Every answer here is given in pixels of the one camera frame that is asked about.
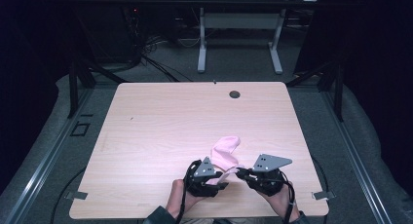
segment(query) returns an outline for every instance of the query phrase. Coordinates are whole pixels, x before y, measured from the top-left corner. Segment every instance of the pink sock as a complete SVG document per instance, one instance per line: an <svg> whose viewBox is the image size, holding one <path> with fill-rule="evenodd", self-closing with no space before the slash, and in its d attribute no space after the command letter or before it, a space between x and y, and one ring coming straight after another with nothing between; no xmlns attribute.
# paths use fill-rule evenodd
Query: pink sock
<svg viewBox="0 0 413 224"><path fill-rule="evenodd" d="M240 139L237 136L226 136L218 140L213 145L210 152L210 161L215 166L215 169L223 170L224 174L219 178L210 179L207 184L217 184L221 180L228 177L230 173L237 172L234 167L238 166L238 160L232 155L232 152L240 144Z"/></svg>

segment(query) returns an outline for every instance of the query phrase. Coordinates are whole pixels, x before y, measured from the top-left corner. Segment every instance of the wrist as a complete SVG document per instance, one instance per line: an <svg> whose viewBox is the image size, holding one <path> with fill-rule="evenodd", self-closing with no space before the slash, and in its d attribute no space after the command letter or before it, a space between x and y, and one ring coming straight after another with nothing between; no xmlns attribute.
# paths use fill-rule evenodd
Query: wrist
<svg viewBox="0 0 413 224"><path fill-rule="evenodd" d="M289 216L288 222L289 222L289 223L294 222L295 220L297 220L298 218L300 218L300 216L301 216L300 211L299 211L297 208L294 208L294 209L291 211L291 215Z"/></svg>
<svg viewBox="0 0 413 224"><path fill-rule="evenodd" d="M295 220L289 219L289 223L290 224L310 224L308 222L307 217L306 217L306 215L304 214L303 211L300 211L299 214L300 215L298 216L297 219L295 219Z"/></svg>
<svg viewBox="0 0 413 224"><path fill-rule="evenodd" d="M179 207L174 207L174 206L171 206L171 205L167 205L167 207L165 209L173 217L173 219L176 220L176 218L179 215Z"/></svg>

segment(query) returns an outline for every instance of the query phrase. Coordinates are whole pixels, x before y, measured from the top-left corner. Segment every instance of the desk leg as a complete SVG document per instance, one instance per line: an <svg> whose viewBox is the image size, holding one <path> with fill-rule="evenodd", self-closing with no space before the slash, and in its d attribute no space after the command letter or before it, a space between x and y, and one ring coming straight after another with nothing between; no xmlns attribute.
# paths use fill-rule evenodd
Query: desk leg
<svg viewBox="0 0 413 224"><path fill-rule="evenodd" d="M206 71L207 59L207 42L206 42L206 28L204 22L204 8L200 10L200 56L198 57L198 72L204 73Z"/></svg>
<svg viewBox="0 0 413 224"><path fill-rule="evenodd" d="M282 74L282 65L280 63L279 54L277 52L277 44L280 41L280 35L282 33L284 16L285 16L285 10L282 10L280 14L277 16L277 28L276 28L276 32L274 33L273 42L270 42L268 44L270 48L271 59L273 60L274 69L276 71L276 74L279 74L279 75Z"/></svg>

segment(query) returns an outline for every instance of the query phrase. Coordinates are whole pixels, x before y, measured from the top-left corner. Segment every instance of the human hand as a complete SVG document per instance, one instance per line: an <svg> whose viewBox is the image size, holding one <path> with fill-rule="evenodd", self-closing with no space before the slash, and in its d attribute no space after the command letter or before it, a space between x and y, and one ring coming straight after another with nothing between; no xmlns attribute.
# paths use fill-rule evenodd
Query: human hand
<svg viewBox="0 0 413 224"><path fill-rule="evenodd" d="M263 193L257 192L259 195L261 195L271 206L273 211L280 216L282 219L285 218L285 214L287 211L287 208L289 206L289 189L288 185L283 184L282 189L275 195L269 197ZM300 217L300 211L298 210L297 203L294 201L294 206L291 211L291 215L289 217L288 222L292 222Z"/></svg>
<svg viewBox="0 0 413 224"><path fill-rule="evenodd" d="M172 182L172 188L170 189L170 195L168 199L168 204L166 210L172 215L173 218L179 214L181 203L182 203L182 196L183 196L183 188L184 182L182 179L175 179ZM205 197L194 197L189 192L186 192L185 198L185 211L191 209L193 205L201 200L205 199Z"/></svg>

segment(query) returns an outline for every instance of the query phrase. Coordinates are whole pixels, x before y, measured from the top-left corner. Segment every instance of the table top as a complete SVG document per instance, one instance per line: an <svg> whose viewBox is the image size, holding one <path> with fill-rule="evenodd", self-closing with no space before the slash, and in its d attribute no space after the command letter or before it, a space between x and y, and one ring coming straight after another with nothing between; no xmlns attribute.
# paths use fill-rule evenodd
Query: table top
<svg viewBox="0 0 413 224"><path fill-rule="evenodd" d="M281 170L294 183L299 208L310 216L328 213L326 201L312 198L321 186L285 85L210 82L120 85L78 190L88 196L74 200L70 216L145 218L167 204L174 179L229 135L240 138L233 155L246 168L261 153L291 159ZM275 215L235 174L227 181L184 217Z"/></svg>

